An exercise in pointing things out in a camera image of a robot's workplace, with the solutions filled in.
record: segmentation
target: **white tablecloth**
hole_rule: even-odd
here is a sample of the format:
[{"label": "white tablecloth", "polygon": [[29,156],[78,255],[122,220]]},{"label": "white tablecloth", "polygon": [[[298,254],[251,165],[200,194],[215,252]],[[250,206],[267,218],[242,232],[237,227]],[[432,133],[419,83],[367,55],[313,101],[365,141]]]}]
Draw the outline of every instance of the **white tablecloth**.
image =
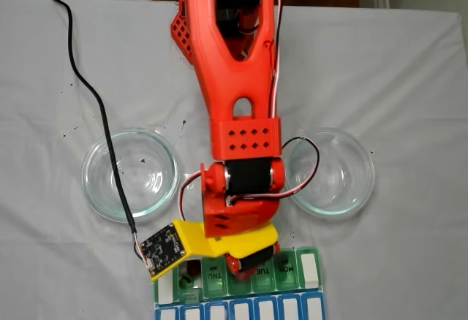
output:
[{"label": "white tablecloth", "polygon": [[[66,0],[78,67],[112,129],[147,126],[185,173],[211,163],[192,67],[169,34],[174,3]],[[283,139],[343,129],[377,181],[356,218],[326,224],[282,203],[282,245],[316,245],[333,320],[466,319],[468,69],[452,13],[286,7]],[[151,284],[128,227],[89,209],[82,160],[99,109],[72,73],[67,17],[50,0],[0,0],[0,319],[150,319]],[[187,214],[200,209],[199,186]],[[143,240],[177,216],[139,226]]]}]

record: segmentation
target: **red robotic arm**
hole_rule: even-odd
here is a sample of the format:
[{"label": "red robotic arm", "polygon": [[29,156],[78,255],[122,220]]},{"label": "red robotic arm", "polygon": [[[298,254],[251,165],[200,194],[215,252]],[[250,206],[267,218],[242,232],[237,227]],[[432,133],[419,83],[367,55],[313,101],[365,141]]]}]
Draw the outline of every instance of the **red robotic arm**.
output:
[{"label": "red robotic arm", "polygon": [[[210,119],[211,152],[218,161],[200,170],[206,237],[253,229],[270,220],[279,205],[278,199],[239,199],[229,205],[228,196],[279,192],[284,185],[280,120],[271,104],[274,0],[260,0],[243,16],[258,20],[254,35],[233,38],[220,32],[215,2],[181,0],[171,25],[174,40],[194,65]],[[234,104],[242,98],[249,100],[252,114],[235,117]]]}]

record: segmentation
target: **black cable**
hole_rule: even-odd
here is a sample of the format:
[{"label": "black cable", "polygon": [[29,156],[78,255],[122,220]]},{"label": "black cable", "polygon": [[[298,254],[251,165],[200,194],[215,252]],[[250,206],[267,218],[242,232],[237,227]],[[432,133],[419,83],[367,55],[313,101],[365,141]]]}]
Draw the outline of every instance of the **black cable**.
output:
[{"label": "black cable", "polygon": [[62,5],[67,9],[68,14],[68,56],[70,59],[70,64],[72,65],[73,72],[78,77],[78,79],[90,90],[93,96],[96,98],[96,101],[99,105],[99,109],[101,111],[102,117],[102,125],[104,126],[104,134],[105,139],[107,142],[107,147],[109,148],[109,156],[110,156],[110,164],[112,165],[112,170],[114,171],[114,176],[116,178],[116,186],[118,195],[120,196],[120,200],[122,201],[122,206],[124,207],[125,216],[127,217],[127,221],[130,226],[130,230],[132,234],[137,233],[137,228],[135,227],[135,220],[133,219],[132,211],[130,210],[129,204],[127,202],[127,198],[125,197],[124,188],[122,187],[122,182],[120,180],[120,175],[118,174],[118,167],[117,167],[117,160],[116,160],[116,153],[114,151],[114,146],[112,144],[112,138],[110,136],[109,130],[109,123],[107,122],[107,114],[105,112],[104,102],[102,102],[101,96],[94,90],[88,81],[80,74],[78,68],[75,64],[75,59],[73,57],[73,44],[72,44],[72,33],[73,33],[73,18],[72,18],[72,10],[70,9],[69,5],[61,0],[54,0],[56,3]]}]

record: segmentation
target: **petri dish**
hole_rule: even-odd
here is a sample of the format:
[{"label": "petri dish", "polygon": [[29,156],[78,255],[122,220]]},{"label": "petri dish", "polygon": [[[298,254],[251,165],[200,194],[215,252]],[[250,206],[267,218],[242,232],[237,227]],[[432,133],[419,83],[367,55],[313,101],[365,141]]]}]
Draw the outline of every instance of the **petri dish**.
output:
[{"label": "petri dish", "polygon": [[[320,151],[320,163],[312,181],[292,200],[313,216],[341,220],[356,214],[374,188],[374,165],[364,147],[350,134],[322,128],[306,132]],[[297,141],[286,155],[286,186],[292,188],[309,176],[317,154],[310,144]]]},{"label": "petri dish", "polygon": [[[111,133],[117,167],[135,221],[163,209],[176,193],[179,166],[173,149],[159,134],[142,128]],[[126,223],[110,165],[105,137],[98,140],[83,162],[83,190],[101,216]]]}]

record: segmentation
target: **circuit board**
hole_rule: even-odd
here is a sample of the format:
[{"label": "circuit board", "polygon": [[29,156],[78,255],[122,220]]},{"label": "circuit board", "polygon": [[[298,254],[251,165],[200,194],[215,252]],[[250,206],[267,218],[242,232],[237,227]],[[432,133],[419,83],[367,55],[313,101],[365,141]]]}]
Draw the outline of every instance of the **circuit board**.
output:
[{"label": "circuit board", "polygon": [[157,275],[185,256],[176,228],[169,224],[141,244],[143,254],[150,261],[151,275]]}]

